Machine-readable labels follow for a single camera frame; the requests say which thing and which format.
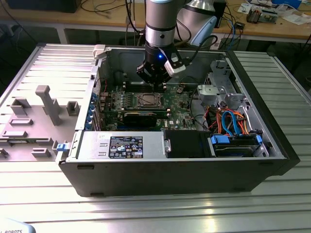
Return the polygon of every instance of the motherboard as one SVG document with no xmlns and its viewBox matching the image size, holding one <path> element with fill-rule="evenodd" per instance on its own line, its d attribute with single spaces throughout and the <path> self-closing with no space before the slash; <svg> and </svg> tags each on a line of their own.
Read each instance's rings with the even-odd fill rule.
<svg viewBox="0 0 311 233">
<path fill-rule="evenodd" d="M 100 94 L 103 131 L 195 130 L 190 114 L 191 90 L 168 85 L 161 93 L 116 86 Z"/>
</svg>

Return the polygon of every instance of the wire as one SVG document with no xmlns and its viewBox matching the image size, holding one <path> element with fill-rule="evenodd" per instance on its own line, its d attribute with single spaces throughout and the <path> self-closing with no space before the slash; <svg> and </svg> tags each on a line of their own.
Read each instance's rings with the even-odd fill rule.
<svg viewBox="0 0 311 233">
<path fill-rule="evenodd" d="M 127 4 L 127 0 L 125 0 L 125 8 L 126 8 L 127 16 L 128 16 L 128 19 L 129 19 L 129 22 L 130 22 L 132 28 L 134 29 L 135 32 L 139 33 L 139 31 L 136 29 L 136 27 L 134 26 L 134 24 L 132 22 L 130 10 L 129 10 L 128 4 Z"/>
<path fill-rule="evenodd" d="M 309 82 L 309 83 L 311 83 L 311 76 L 306 77 L 306 81 Z"/>
<path fill-rule="evenodd" d="M 145 3 L 144 8 L 145 8 L 145 20 L 146 20 L 146 14 L 147 14 L 147 4 L 146 4 L 146 0 L 144 0 L 144 3 Z"/>
<path fill-rule="evenodd" d="M 225 111 L 225 112 L 223 113 L 223 116 L 222 116 L 222 126 L 223 126 L 223 129 L 224 129 L 228 134 L 230 134 L 230 136 L 233 136 L 232 132 L 230 132 L 230 131 L 226 128 L 226 126 L 225 126 L 225 115 L 227 115 L 227 114 L 231 114 L 232 123 L 233 123 L 233 128 L 234 128 L 234 130 L 235 130 L 235 133 L 236 133 L 236 134 L 241 134 L 241 131 L 240 131 L 240 129 L 238 128 L 238 125 L 237 125 L 237 119 L 235 118 L 234 113 L 231 112 L 231 111 Z"/>
<path fill-rule="evenodd" d="M 176 31 L 177 31 L 177 35 L 178 35 L 179 40 L 183 41 L 183 39 L 181 38 L 180 33 L 179 33 L 178 24 L 176 24 Z"/>
<path fill-rule="evenodd" d="M 195 56 L 198 54 L 198 52 L 199 52 L 200 48 L 202 47 L 202 45 L 203 45 L 208 39 L 210 39 L 210 38 L 215 38 L 215 41 L 212 42 L 212 43 L 209 45 L 209 47 L 212 46 L 212 45 L 214 45 L 214 44 L 218 41 L 218 37 L 215 36 L 215 35 L 209 35 L 208 37 L 206 37 L 206 38 L 200 43 L 199 47 L 198 47 L 198 48 L 196 49 L 196 51 L 194 52 L 194 55 L 192 56 L 192 58 L 190 58 L 190 62 L 192 62 L 192 61 L 194 60 Z"/>
<path fill-rule="evenodd" d="M 105 93 L 105 92 L 106 92 L 106 90 L 107 90 L 107 79 L 105 79 L 105 90 L 104 90 L 104 92 L 103 92 L 103 93 Z"/>
<path fill-rule="evenodd" d="M 137 46 L 140 46 L 141 38 L 142 38 L 142 35 L 140 35 L 138 38 Z"/>
<path fill-rule="evenodd" d="M 302 47 L 302 51 L 305 49 L 305 47 L 307 46 L 309 40 L 311 39 L 311 34 L 309 35 L 309 38 L 307 39 L 306 43 L 304 44 L 304 46 Z"/>
<path fill-rule="evenodd" d="M 246 133 L 246 134 L 249 134 L 249 133 L 248 133 L 248 130 L 247 130 L 247 127 L 246 127 L 246 120 L 244 121 L 244 128 L 245 128 L 245 133 Z"/>
<path fill-rule="evenodd" d="M 125 4 L 123 4 L 123 5 L 115 6 L 115 7 L 109 8 L 109 9 L 105 9 L 105 10 L 91 11 L 91 10 L 88 10 L 88 9 L 86 9 L 86 8 L 83 7 L 83 4 L 85 4 L 87 1 L 88 1 L 88 0 L 84 0 L 84 1 L 81 3 L 81 9 L 83 9 L 83 10 L 85 10 L 85 11 L 88 11 L 88 12 L 95 12 L 95 13 L 96 13 L 96 12 L 106 12 L 106 11 L 110 11 L 110 10 L 116 9 L 116 8 L 118 8 L 118 7 L 125 6 Z"/>
<path fill-rule="evenodd" d="M 133 24 L 134 24 L 134 26 L 135 26 L 135 0 L 133 0 Z M 135 31 L 134 31 L 134 46 L 136 45 L 136 39 L 135 39 L 135 37 L 136 37 L 136 34 L 135 34 Z"/>
<path fill-rule="evenodd" d="M 129 24 L 126 25 L 126 29 L 125 29 L 125 45 L 127 46 L 127 31 L 128 31 L 128 26 Z"/>
<path fill-rule="evenodd" d="M 191 78 L 192 80 L 194 80 L 198 85 L 200 85 L 200 83 L 194 78 L 194 77 L 192 77 L 192 76 L 185 76 L 185 77 L 183 77 L 183 78 L 181 78 L 181 80 L 179 81 L 179 84 L 181 84 L 181 81 L 183 81 L 185 78 Z"/>
<path fill-rule="evenodd" d="M 38 42 L 28 33 L 28 31 L 26 31 L 23 26 L 21 26 L 21 24 L 7 11 L 7 9 L 4 7 L 3 2 L 0 0 L 0 3 L 2 5 L 2 8 L 4 9 L 4 11 L 8 14 L 8 16 L 15 21 L 15 23 L 17 23 L 23 30 L 24 32 L 34 41 L 35 44 L 37 44 Z"/>
<path fill-rule="evenodd" d="M 182 22 L 180 22 L 178 19 L 177 19 L 177 23 L 179 23 L 184 29 L 186 29 L 186 31 L 188 32 L 189 34 L 189 37 L 188 39 L 186 40 L 187 42 L 191 40 L 191 37 L 192 37 L 192 34 L 191 34 L 191 31 L 189 30 L 189 28 L 187 28 Z"/>
<path fill-rule="evenodd" d="M 233 35 L 232 35 L 232 38 L 234 38 L 234 36 L 235 36 L 235 27 L 234 27 L 234 25 L 233 25 L 233 22 L 231 21 L 231 20 L 228 20 L 230 23 L 231 23 L 231 26 L 232 26 L 232 29 L 233 29 Z M 230 45 L 229 45 L 229 48 L 228 48 L 228 51 L 231 49 L 231 47 L 232 47 L 232 42 L 233 42 L 233 39 L 231 40 L 231 42 L 230 42 Z"/>
<path fill-rule="evenodd" d="M 194 90 L 193 95 L 192 95 L 191 100 L 190 100 L 190 103 L 189 103 L 189 110 L 190 110 L 190 114 L 191 114 L 192 117 L 193 117 L 193 113 L 192 113 L 192 109 L 191 109 L 191 104 L 192 104 L 192 101 L 193 101 L 193 97 L 194 97 L 195 92 L 197 92 L 197 89 Z M 195 117 L 193 117 L 193 119 L 194 119 L 194 121 L 195 121 L 196 123 L 198 123 L 203 129 L 208 130 L 208 128 L 206 127 L 206 125 L 203 125 L 203 124 L 202 124 L 200 121 L 198 121 Z"/>
<path fill-rule="evenodd" d="M 19 31 L 19 33 L 18 33 L 17 40 L 16 40 L 16 50 L 17 50 L 17 52 L 18 52 L 19 54 L 20 54 L 20 52 L 19 52 L 19 50 L 18 50 L 18 41 L 19 41 L 19 36 L 20 36 L 20 34 L 21 34 L 22 31 L 23 31 L 23 29 L 21 28 L 20 31 Z"/>
</svg>

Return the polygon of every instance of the black cable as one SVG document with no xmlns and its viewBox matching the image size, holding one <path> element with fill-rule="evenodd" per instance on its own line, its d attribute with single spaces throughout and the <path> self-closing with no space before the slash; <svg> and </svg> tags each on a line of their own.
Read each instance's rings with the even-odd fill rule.
<svg viewBox="0 0 311 233">
<path fill-rule="evenodd" d="M 189 28 L 187 28 L 182 22 L 180 22 L 179 20 L 177 20 L 177 23 L 179 23 L 184 29 L 186 29 L 186 31 L 189 34 L 189 38 L 187 39 L 187 42 L 191 40 L 192 34 L 191 31 L 189 30 Z"/>
<path fill-rule="evenodd" d="M 294 64 L 293 64 L 292 69 L 291 69 L 292 74 L 294 74 L 294 72 L 298 69 L 301 61 L 304 58 L 304 55 L 309 53 L 309 51 L 311 49 L 311 45 L 309 45 L 309 47 L 306 49 L 306 51 L 304 51 L 304 50 L 305 50 L 305 47 L 307 46 L 310 39 L 311 39 L 311 34 L 310 34 L 309 38 L 307 39 L 306 43 L 304 44 L 304 46 L 302 47 L 301 52 L 298 55 L 298 58 L 294 61 Z"/>
<path fill-rule="evenodd" d="M 194 121 L 195 121 L 196 123 L 198 123 L 203 129 L 208 130 L 208 128 L 207 128 L 205 125 L 203 125 L 200 121 L 198 121 L 198 120 L 196 119 L 196 117 L 198 117 L 199 115 L 193 116 L 193 113 L 192 113 L 191 104 L 192 104 L 193 97 L 194 97 L 194 94 L 195 94 L 196 91 L 197 91 L 197 89 L 195 89 L 195 90 L 193 91 L 193 95 L 192 95 L 191 100 L 190 100 L 190 103 L 189 103 L 190 114 L 191 114 L 191 116 L 193 117 L 193 119 L 194 119 Z"/>
<path fill-rule="evenodd" d="M 88 9 L 86 9 L 86 8 L 83 7 L 83 4 L 85 4 L 87 1 L 88 1 L 88 0 L 84 0 L 84 2 L 81 3 L 81 9 L 83 9 L 83 10 L 85 10 L 85 11 L 88 11 L 88 12 L 95 12 L 95 13 L 96 13 L 96 12 L 110 11 L 110 10 L 116 9 L 116 8 L 118 8 L 118 7 L 125 6 L 125 4 L 123 4 L 123 5 L 115 6 L 115 7 L 112 7 L 112 8 L 109 8 L 109 9 L 105 9 L 105 10 L 101 10 L 101 11 L 91 11 L 91 10 L 88 10 Z"/>
<path fill-rule="evenodd" d="M 126 8 L 126 12 L 127 12 L 127 17 L 129 19 L 129 22 L 132 26 L 132 28 L 134 29 L 135 32 L 139 33 L 139 31 L 136 29 L 136 27 L 134 26 L 131 16 L 130 16 L 130 10 L 128 9 L 128 5 L 127 5 L 127 0 L 125 0 L 125 8 Z"/>
<path fill-rule="evenodd" d="M 306 43 L 304 44 L 304 46 L 302 47 L 301 51 L 303 51 L 305 49 L 305 47 L 307 46 L 309 40 L 311 39 L 311 34 L 309 35 L 309 38 L 307 39 Z"/>
<path fill-rule="evenodd" d="M 227 20 L 227 24 L 228 24 L 228 20 L 230 20 L 230 19 L 229 19 L 228 17 L 226 17 L 226 16 L 224 16 L 224 17 L 222 17 L 222 18 L 225 19 L 225 20 Z M 227 36 L 225 42 L 222 42 L 222 41 L 221 41 L 222 45 L 219 47 L 219 49 L 221 49 L 221 48 L 223 47 L 223 45 L 227 43 L 227 40 L 229 39 L 229 37 L 230 37 L 230 35 L 231 35 L 231 33 L 232 33 L 232 30 L 233 30 L 232 25 L 228 25 L 228 26 L 229 26 L 229 28 L 231 29 L 231 30 L 230 30 L 230 33 L 228 34 L 228 36 Z"/>
<path fill-rule="evenodd" d="M 244 30 L 241 31 L 241 29 L 239 29 L 239 31 L 240 31 L 240 34 L 239 34 L 239 36 L 238 36 L 237 38 L 235 38 L 235 39 L 233 40 L 233 42 L 235 42 L 235 44 L 232 44 L 232 46 L 236 46 L 236 44 L 238 44 L 238 46 L 239 46 L 239 44 L 240 44 L 241 35 L 243 34 L 243 31 L 244 31 Z M 221 47 L 224 45 L 225 48 L 226 48 L 226 46 L 228 46 L 229 44 L 230 44 L 230 42 L 227 43 L 227 44 L 223 43 L 223 44 L 221 45 Z"/>
<path fill-rule="evenodd" d="M 177 31 L 177 35 L 178 35 L 179 40 L 182 41 L 183 39 L 180 36 L 178 24 L 176 24 L 176 31 Z"/>
<path fill-rule="evenodd" d="M 145 3 L 144 8 L 145 8 L 145 20 L 146 20 L 146 14 L 147 14 L 147 5 L 146 5 L 146 0 L 144 0 L 144 3 Z"/>
<path fill-rule="evenodd" d="M 23 26 L 21 26 L 21 24 L 7 11 L 7 9 L 4 7 L 3 2 L 0 0 L 0 3 L 2 5 L 2 8 L 4 9 L 4 11 L 8 14 L 8 16 L 15 21 L 15 23 L 18 24 L 18 26 L 20 26 L 24 32 L 34 41 L 35 44 L 37 44 L 38 42 L 23 28 Z"/>
<path fill-rule="evenodd" d="M 210 45 L 206 46 L 206 47 L 210 47 L 212 45 L 214 45 L 217 41 L 218 41 L 218 37 L 215 35 L 209 35 L 208 37 L 206 37 L 199 45 L 199 47 L 196 49 L 196 51 L 194 52 L 194 55 L 192 56 L 192 58 L 190 58 L 190 62 L 192 62 L 195 58 L 195 56 L 198 54 L 200 48 L 203 46 L 203 44 L 210 38 L 215 38 L 215 41 L 212 42 Z"/>
</svg>

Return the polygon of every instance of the table leg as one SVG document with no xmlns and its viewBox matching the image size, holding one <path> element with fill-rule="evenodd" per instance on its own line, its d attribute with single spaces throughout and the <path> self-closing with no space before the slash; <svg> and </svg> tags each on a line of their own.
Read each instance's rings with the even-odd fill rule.
<svg viewBox="0 0 311 233">
<path fill-rule="evenodd" d="M 61 44 L 69 44 L 66 33 L 65 33 L 65 28 L 56 28 L 56 30 L 57 30 L 57 34 L 58 34 L 60 43 Z"/>
</svg>

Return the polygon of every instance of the sticker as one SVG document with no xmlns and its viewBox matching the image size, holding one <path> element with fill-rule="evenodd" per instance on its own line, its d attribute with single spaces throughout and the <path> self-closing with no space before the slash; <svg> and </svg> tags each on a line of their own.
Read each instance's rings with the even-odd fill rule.
<svg viewBox="0 0 311 233">
<path fill-rule="evenodd" d="M 143 158 L 142 137 L 141 136 L 110 137 L 109 158 L 111 159 Z"/>
<path fill-rule="evenodd" d="M 100 139 L 109 139 L 111 137 L 111 134 L 110 133 L 99 133 L 97 135 L 97 138 L 100 140 Z"/>
</svg>

